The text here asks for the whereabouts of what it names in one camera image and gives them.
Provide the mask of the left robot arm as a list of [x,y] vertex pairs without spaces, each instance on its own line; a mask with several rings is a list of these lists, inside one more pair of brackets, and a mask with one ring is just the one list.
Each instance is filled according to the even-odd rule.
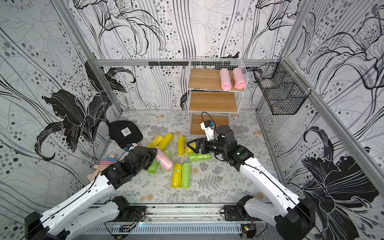
[[138,223],[145,207],[132,209],[127,199],[117,196],[103,206],[87,212],[98,200],[128,183],[141,170],[147,170],[158,153],[157,148],[132,147],[128,155],[104,170],[76,194],[43,212],[32,212],[25,218],[26,240],[72,240],[87,230],[106,222]]

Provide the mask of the pink roll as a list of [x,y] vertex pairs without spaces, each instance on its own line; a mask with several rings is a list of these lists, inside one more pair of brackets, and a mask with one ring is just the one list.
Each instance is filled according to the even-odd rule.
[[247,83],[246,83],[242,68],[235,68],[233,70],[233,76],[235,81],[235,89],[238,89],[238,90],[244,89]]
[[157,154],[155,160],[164,168],[166,171],[170,171],[174,164],[173,162],[160,150],[159,147],[155,147]]
[[220,81],[224,91],[230,91],[232,89],[231,77],[228,69],[220,70]]

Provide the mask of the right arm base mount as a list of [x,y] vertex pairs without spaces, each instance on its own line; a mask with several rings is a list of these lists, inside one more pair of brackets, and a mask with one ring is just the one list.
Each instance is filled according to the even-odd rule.
[[237,205],[224,205],[221,209],[221,214],[228,222],[239,222],[239,221],[256,221],[258,218],[251,217],[245,211],[245,208]]

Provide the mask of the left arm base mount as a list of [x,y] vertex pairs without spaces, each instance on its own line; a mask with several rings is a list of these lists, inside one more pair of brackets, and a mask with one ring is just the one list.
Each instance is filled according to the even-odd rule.
[[146,216],[147,206],[133,206],[123,196],[113,198],[112,202],[117,205],[119,212],[113,222],[138,223]]

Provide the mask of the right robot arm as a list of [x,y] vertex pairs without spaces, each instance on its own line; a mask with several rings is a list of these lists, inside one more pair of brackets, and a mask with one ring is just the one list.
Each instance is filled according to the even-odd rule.
[[239,145],[233,130],[222,125],[215,129],[203,124],[205,138],[187,142],[187,147],[196,154],[212,153],[257,185],[270,204],[263,203],[251,195],[237,202],[237,213],[233,216],[243,221],[259,219],[275,227],[285,240],[303,240],[316,226],[313,201],[300,198],[270,174],[246,147]]

